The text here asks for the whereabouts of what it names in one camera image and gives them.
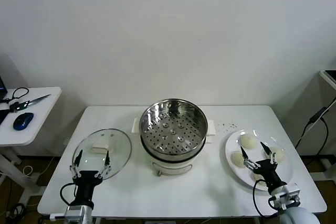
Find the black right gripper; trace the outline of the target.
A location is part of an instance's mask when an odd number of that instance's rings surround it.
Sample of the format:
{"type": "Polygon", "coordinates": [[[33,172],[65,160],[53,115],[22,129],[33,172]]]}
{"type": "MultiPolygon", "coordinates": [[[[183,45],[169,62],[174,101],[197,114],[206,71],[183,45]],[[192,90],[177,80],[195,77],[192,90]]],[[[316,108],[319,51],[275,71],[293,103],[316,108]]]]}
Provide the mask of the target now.
{"type": "Polygon", "coordinates": [[[261,175],[264,178],[268,190],[275,190],[278,187],[284,186],[286,182],[282,181],[276,172],[276,168],[278,166],[277,154],[265,143],[260,143],[269,159],[254,162],[248,157],[245,150],[240,147],[244,159],[244,165],[248,169],[255,169],[256,174],[261,175]]]}

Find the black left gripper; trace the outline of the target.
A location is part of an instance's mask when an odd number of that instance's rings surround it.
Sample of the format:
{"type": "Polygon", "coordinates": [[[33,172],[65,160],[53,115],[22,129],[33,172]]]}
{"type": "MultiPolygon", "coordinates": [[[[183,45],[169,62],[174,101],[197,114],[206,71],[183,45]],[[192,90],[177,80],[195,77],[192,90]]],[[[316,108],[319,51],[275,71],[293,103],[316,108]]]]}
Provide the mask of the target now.
{"type": "Polygon", "coordinates": [[[82,157],[82,150],[76,156],[73,163],[69,166],[72,178],[75,179],[77,192],[75,196],[75,205],[93,205],[92,197],[94,188],[100,184],[100,179],[106,179],[111,172],[111,163],[109,151],[106,153],[103,167],[97,170],[81,170],[79,164],[82,157]]]}

